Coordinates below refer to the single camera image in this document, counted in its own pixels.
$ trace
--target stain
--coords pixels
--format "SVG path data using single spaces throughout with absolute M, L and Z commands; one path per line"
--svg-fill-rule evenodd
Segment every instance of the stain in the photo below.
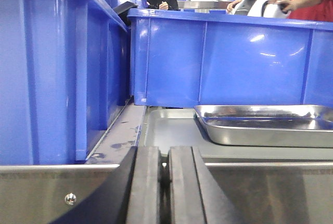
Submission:
M 105 154 L 103 153 L 95 153 L 92 155 L 93 158 L 105 158 Z
M 111 147 L 112 148 L 121 148 L 123 144 L 122 143 L 116 143 L 116 144 L 112 144 Z

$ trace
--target metal tray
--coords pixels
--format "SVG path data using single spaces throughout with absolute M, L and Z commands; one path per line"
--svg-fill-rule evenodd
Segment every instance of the metal tray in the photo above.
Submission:
M 333 148 L 216 144 L 207 135 L 193 108 L 153 108 L 144 119 L 139 146 L 158 146 L 164 162 L 173 146 L 198 147 L 206 163 L 333 159 Z
M 218 144 L 333 147 L 333 109 L 317 105 L 199 105 L 209 138 Z

